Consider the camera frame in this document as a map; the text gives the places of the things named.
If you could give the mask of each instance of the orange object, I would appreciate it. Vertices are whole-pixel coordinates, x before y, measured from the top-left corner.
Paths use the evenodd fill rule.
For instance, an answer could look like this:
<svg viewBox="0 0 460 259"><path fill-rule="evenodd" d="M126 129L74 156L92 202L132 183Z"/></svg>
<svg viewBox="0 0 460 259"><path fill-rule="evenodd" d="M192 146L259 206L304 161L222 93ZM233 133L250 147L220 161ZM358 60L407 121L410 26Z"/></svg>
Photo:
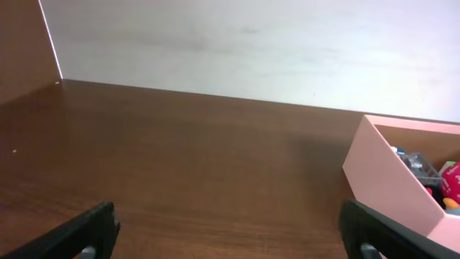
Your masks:
<svg viewBox="0 0 460 259"><path fill-rule="evenodd" d="M444 198L443 201L444 201L444 204L446 205L446 208L449 208L449 209L460 208L460 205L451 198Z"/></svg>

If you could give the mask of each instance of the pink box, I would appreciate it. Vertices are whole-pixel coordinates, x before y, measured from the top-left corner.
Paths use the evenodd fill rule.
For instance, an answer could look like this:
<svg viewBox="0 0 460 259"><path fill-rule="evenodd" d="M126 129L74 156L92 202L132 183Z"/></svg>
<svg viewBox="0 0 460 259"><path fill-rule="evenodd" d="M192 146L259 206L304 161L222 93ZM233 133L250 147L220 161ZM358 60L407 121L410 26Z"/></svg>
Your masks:
<svg viewBox="0 0 460 259"><path fill-rule="evenodd" d="M460 253L460 217L442 210L390 146L439 170L460 161L460 126L365 115L343 167L358 201Z"/></svg>

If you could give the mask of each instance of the black object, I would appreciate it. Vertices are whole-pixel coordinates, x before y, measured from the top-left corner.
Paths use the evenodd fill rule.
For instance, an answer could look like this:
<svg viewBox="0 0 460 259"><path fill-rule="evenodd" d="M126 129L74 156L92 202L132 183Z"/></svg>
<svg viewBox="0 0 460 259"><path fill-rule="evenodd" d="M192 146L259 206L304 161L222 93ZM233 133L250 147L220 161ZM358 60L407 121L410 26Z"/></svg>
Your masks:
<svg viewBox="0 0 460 259"><path fill-rule="evenodd" d="M339 218L349 258L460 258L460 254L409 230L362 203L350 200Z"/></svg>
<svg viewBox="0 0 460 259"><path fill-rule="evenodd" d="M108 259L119 230L114 204L104 202L1 258L71 259L81 253L82 258Z"/></svg>
<svg viewBox="0 0 460 259"><path fill-rule="evenodd" d="M444 201L443 201L444 195L443 195L441 188L435 185L424 185L424 186L431 189L431 191L433 192L433 194L431 194L433 199L439 204L439 206L441 206L441 208L446 209L446 205L444 204Z"/></svg>

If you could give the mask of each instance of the box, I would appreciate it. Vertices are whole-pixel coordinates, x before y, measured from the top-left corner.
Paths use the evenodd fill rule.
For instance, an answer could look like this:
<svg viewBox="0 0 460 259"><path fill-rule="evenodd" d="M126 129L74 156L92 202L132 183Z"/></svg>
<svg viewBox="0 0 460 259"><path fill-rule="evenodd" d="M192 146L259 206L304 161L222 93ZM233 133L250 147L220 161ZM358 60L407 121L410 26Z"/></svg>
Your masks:
<svg viewBox="0 0 460 259"><path fill-rule="evenodd" d="M365 115L343 167L358 201L460 253L460 217L442 210L390 146L439 170L460 161L460 126Z"/></svg>

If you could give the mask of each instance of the brown side panel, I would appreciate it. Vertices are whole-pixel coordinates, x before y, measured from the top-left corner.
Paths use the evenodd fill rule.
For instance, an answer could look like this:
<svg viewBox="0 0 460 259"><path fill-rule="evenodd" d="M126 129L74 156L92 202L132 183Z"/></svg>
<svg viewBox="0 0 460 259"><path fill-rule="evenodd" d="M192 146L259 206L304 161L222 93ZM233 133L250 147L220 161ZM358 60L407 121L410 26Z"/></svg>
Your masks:
<svg viewBox="0 0 460 259"><path fill-rule="evenodd" d="M1 0L0 104L59 80L38 0Z"/></svg>

